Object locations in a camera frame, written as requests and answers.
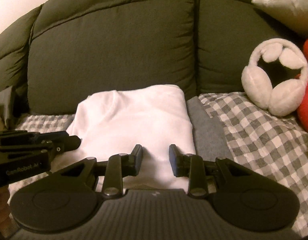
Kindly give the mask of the white fluffy earmuffs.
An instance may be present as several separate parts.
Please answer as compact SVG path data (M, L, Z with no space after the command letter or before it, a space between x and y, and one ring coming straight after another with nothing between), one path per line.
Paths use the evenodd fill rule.
M273 38L260 43L244 67L241 82L249 99L275 116L295 111L308 83L308 63L292 42Z

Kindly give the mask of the folded grey garment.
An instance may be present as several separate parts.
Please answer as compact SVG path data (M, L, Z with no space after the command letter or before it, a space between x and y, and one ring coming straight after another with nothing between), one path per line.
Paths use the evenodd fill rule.
M227 145L225 132L219 118L211 118L196 96L188 100L186 106L193 126L196 153L207 161L215 161L216 158L233 160L234 158Z

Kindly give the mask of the white bear print t-shirt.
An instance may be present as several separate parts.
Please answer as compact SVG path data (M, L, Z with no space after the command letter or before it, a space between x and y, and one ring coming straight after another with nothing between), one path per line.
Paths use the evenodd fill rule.
M106 161L119 153L143 147L139 174L125 177L125 188L183 189L188 179L177 178L169 161L169 146L194 153L193 126L183 91L176 85L98 92L78 104L67 133L81 139L77 150L57 155L52 172L87 157Z

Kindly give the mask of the dark green sofa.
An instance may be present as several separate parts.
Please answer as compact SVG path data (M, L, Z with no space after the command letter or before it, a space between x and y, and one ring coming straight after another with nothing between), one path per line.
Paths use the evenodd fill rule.
M186 99L243 90L254 48L304 37L252 0L49 0L0 34L0 92L19 112L72 114L89 95L174 84Z

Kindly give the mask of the cream square pillow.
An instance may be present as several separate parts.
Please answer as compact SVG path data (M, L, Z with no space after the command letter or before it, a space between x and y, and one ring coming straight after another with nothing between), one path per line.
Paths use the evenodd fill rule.
M308 0L252 0L251 2L289 29L308 37Z

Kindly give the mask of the grey white checkered blanket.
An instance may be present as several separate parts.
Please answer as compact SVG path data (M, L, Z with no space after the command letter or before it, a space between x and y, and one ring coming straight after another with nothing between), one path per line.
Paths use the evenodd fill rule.
M218 117L233 160L292 189L300 200L293 230L308 235L308 133L294 116L277 118L251 103L241 92L202 94L207 114ZM75 115L24 114L18 130L67 130Z

